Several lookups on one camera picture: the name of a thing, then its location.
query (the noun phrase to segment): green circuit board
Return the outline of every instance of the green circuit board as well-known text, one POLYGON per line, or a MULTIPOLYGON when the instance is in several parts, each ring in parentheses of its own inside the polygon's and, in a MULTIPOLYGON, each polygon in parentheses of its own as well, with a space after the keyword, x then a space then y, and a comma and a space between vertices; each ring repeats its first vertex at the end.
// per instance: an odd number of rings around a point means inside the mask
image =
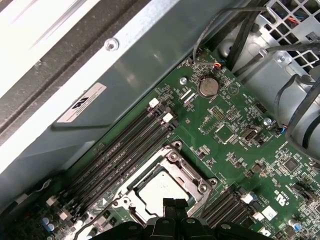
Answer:
MULTIPOLYGON (((213 59, 209 51, 202 57, 213 59)), ((161 145, 182 141, 181 154, 205 178, 218 179, 210 202, 237 184, 257 195, 258 211, 265 216, 251 226, 253 230, 276 239, 317 238, 320 230, 316 224, 320 220, 318 173, 307 157, 286 142, 283 134, 273 133, 276 123, 272 114, 226 68, 213 71, 210 66, 191 65, 184 60, 88 151, 66 178, 88 164, 101 144, 111 143, 153 98, 166 101, 179 122, 153 151, 161 145), (218 93, 212 98, 199 94, 199 81, 204 76, 212 76, 219 83, 218 93), (187 78, 186 84, 180 83, 182 77, 187 78), (268 126, 263 123, 266 118, 272 120, 268 126), (252 126, 260 128, 258 138, 246 141, 242 135, 252 126), (312 202, 306 203, 292 190, 297 182, 303 182, 314 193, 312 202), (301 222, 302 230, 289 237, 283 232, 292 218, 301 222)), ((108 193, 104 199, 109 202, 112 197, 113 194, 108 193)), ((125 210, 113 210, 113 215, 119 222, 131 220, 125 210)))

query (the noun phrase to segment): white label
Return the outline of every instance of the white label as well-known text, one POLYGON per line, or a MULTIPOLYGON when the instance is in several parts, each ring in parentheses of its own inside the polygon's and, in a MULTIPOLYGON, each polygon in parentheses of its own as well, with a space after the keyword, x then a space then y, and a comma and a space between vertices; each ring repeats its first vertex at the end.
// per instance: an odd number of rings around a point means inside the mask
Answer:
POLYGON ((265 235, 266 237, 269 237, 271 235, 271 232, 268 231, 265 227, 261 228, 259 233, 261 233, 262 235, 265 235))
POLYGON ((93 85, 72 107, 67 110, 57 123, 71 123, 75 120, 107 87, 99 82, 93 85))
POLYGON ((286 199, 284 198, 284 196, 282 196, 281 194, 279 194, 278 196, 276 196, 275 199, 281 206, 284 206, 286 204, 286 199))
POLYGON ((267 206, 262 212, 261 212, 266 219, 271 221, 275 216, 277 216, 277 212, 270 206, 267 206))
POLYGON ((102 206, 104 206, 106 204, 107 204, 107 201, 104 198, 102 198, 102 206))

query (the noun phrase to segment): integrated circuit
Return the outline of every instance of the integrated circuit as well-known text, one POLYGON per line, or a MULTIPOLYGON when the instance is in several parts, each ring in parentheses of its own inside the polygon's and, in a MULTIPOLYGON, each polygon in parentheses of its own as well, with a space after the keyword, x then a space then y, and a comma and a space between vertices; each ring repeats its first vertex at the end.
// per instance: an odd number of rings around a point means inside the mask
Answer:
POLYGON ((219 127, 214 133, 223 144, 227 144, 234 136, 234 132, 225 124, 219 127))
POLYGON ((293 172, 297 167, 298 167, 298 163, 296 162, 296 160, 291 157, 285 164, 284 166, 286 167, 286 169, 288 169, 290 172, 293 172))

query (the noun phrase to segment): mounting hole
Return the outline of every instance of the mounting hole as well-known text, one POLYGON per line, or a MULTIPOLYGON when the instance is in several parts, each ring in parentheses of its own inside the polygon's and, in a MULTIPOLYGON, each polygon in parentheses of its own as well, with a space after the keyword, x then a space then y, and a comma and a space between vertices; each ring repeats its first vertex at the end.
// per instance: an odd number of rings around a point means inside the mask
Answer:
POLYGON ((218 183, 218 181, 217 181, 217 179, 212 179, 211 181, 210 181, 210 183, 211 183, 211 185, 216 185, 217 183, 218 183))

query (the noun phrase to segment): microchip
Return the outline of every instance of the microchip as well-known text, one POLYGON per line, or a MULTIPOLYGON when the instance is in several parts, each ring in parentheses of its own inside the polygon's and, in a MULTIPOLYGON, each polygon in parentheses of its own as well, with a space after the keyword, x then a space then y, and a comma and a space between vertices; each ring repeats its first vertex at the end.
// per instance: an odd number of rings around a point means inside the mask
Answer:
POLYGON ((288 238, 291 238, 296 234, 295 230, 291 226, 287 226, 283 231, 288 236, 288 238))
POLYGON ((259 164, 256 164, 251 169, 254 173, 260 173, 261 172, 261 166, 259 164))
POLYGON ((240 168, 240 167, 241 167, 241 162, 237 161, 237 162, 234 164, 234 166, 235 166, 236 168, 240 168))
POLYGON ((274 236, 275 236, 276 239, 279 239, 279 238, 282 237, 282 232, 278 231, 274 236))
POLYGON ((206 156, 206 155, 205 155, 205 153, 204 153, 203 151, 201 151, 201 152, 198 154, 198 157, 199 157, 200 159, 203 159, 205 156, 206 156))
POLYGON ((245 173, 245 175, 248 177, 248 178, 252 178, 252 176, 254 175, 254 172, 249 170, 245 173))
POLYGON ((298 163, 296 160, 294 160, 292 157, 284 164, 286 169, 288 169, 290 172, 293 172, 297 167, 298 163))
POLYGON ((240 225, 245 227, 245 228, 249 228, 251 227, 253 224, 255 224, 254 221, 252 221, 252 219, 250 217, 247 217, 240 225))
POLYGON ((221 126, 214 133, 223 144, 227 144, 234 136, 234 132, 227 125, 221 126))
POLYGON ((109 223, 112 225, 112 226, 114 226, 115 224, 116 224, 116 222, 117 222, 117 219, 113 216, 111 219, 110 219, 110 221, 109 221, 109 223))

